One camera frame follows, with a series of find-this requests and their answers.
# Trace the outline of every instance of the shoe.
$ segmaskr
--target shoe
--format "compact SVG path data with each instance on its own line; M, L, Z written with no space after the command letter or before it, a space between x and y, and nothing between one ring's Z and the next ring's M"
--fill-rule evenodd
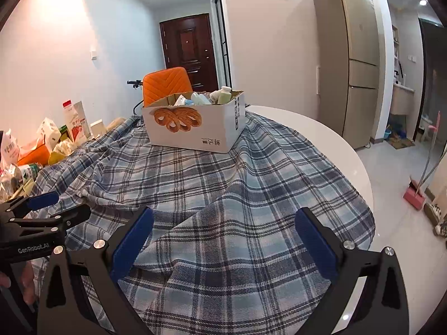
M440 237L447 238L447 223L442 223L433 229L433 232L435 235L438 235Z
M441 221L442 212L437 204L426 203L424 205L424 213L434 226L437 226Z

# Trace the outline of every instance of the blue gripper pad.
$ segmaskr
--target blue gripper pad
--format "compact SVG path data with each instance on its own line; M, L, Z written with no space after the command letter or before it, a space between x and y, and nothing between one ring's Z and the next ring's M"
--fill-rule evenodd
M26 205L30 210L39 210L57 204L59 195L56 192L48 192L37 197L30 197Z
M320 274L334 282L338 277L337 257L302 209L295 214L295 229Z
M154 215L147 208L139 219L128 230L126 236L119 244L112 256L112 269L110 278L117 283L119 279L126 277L135 262L142 246L146 242L154 227Z

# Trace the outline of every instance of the human hand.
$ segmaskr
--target human hand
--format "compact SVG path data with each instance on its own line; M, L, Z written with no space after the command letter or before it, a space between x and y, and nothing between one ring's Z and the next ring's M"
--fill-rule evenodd
M20 281L23 284L23 301L27 305L32 305L36 301L36 294L34 291L34 271L30 262L26 262L25 268L23 268ZM10 288L11 280L4 273L0 272L0 286Z

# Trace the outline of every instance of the tiled floor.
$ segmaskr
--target tiled floor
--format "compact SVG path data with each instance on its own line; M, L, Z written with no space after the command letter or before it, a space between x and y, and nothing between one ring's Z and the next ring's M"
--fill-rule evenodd
M357 150L368 172L374 196L376 233L371 250L396 250L404 277L410 311L410 335L416 334L447 290L445 239L433 235L423 212L403 198L410 174L419 180L428 157L429 143L395 150L387 142ZM442 148L436 147L436 160ZM432 159L429 167L436 161Z

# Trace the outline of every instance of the doorway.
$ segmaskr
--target doorway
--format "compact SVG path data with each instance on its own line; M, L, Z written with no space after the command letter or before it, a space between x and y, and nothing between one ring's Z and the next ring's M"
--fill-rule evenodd
M420 19L420 25L424 48L424 90L417 126L435 125L438 112L441 112L437 144L442 152L447 142L447 30L424 19Z
M218 90L209 14L160 23L166 68L186 69L194 91Z

